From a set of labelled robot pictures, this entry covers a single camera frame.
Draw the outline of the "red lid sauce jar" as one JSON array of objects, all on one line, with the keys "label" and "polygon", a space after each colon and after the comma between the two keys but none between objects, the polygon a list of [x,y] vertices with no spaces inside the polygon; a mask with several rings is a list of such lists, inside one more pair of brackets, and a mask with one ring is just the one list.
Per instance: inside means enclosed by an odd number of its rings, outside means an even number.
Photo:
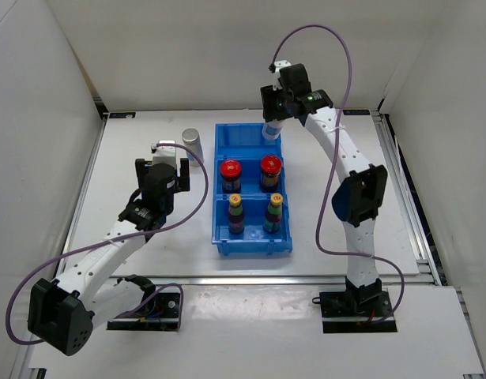
[{"label": "red lid sauce jar", "polygon": [[242,166],[238,160],[227,159],[220,165],[222,191],[224,193],[240,193]]},{"label": "red lid sauce jar", "polygon": [[263,192],[273,192],[279,184],[282,162],[278,156],[266,155],[261,159],[260,187]]}]

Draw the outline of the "yellow cap sauce bottle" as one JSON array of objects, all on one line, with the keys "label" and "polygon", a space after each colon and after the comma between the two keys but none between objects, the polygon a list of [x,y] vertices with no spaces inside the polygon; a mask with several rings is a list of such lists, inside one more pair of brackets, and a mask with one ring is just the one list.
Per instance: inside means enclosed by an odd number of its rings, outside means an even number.
[{"label": "yellow cap sauce bottle", "polygon": [[228,201],[228,229],[233,234],[240,234],[244,230],[242,197],[238,193],[233,193]]},{"label": "yellow cap sauce bottle", "polygon": [[282,206],[284,198],[280,193],[273,193],[266,209],[263,229],[267,233],[276,233],[281,228]]}]

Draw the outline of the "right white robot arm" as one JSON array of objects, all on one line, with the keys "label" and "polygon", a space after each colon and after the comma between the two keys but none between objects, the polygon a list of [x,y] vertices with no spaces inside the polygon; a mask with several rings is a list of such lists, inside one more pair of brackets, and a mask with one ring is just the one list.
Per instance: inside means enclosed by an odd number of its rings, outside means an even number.
[{"label": "right white robot arm", "polygon": [[271,64],[269,70],[274,82],[261,89],[262,135],[277,139],[284,120],[294,118],[327,154],[340,183],[327,199],[342,222],[348,251],[345,308],[361,316],[375,308],[382,292],[375,267],[374,229],[387,170],[371,163],[356,147],[341,124],[342,111],[334,107],[325,91],[312,90],[304,65],[282,60]]}]

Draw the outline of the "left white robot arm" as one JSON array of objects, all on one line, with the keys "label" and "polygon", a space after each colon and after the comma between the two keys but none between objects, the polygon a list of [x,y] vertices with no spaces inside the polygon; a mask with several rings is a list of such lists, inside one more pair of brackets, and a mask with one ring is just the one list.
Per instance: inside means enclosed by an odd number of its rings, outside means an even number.
[{"label": "left white robot arm", "polygon": [[166,223],[174,196],[190,189],[186,158],[179,167],[139,159],[139,193],[131,197],[104,238],[71,269],[51,281],[38,280],[31,291],[28,330],[71,356],[87,343],[94,328],[120,314],[147,317],[156,313],[155,284],[135,274],[113,286],[107,279]]}]

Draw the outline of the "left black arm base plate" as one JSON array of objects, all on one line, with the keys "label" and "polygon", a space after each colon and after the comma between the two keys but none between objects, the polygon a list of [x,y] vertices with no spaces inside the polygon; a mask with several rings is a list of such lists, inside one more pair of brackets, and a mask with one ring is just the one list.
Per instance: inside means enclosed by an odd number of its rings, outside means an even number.
[{"label": "left black arm base plate", "polygon": [[136,312],[125,317],[119,317],[107,323],[108,331],[139,331],[139,332],[178,332],[183,316],[183,287],[177,283],[157,286],[144,276],[127,276],[118,278],[137,285],[142,291],[142,301],[153,297]]}]

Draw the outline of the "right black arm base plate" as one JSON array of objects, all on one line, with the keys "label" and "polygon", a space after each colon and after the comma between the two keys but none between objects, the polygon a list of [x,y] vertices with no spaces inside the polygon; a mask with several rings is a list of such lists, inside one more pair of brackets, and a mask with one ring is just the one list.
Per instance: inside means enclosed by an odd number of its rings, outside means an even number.
[{"label": "right black arm base plate", "polygon": [[324,334],[395,333],[397,323],[393,316],[387,291],[375,300],[356,308],[348,302],[344,291],[320,292],[311,302],[320,306]]}]

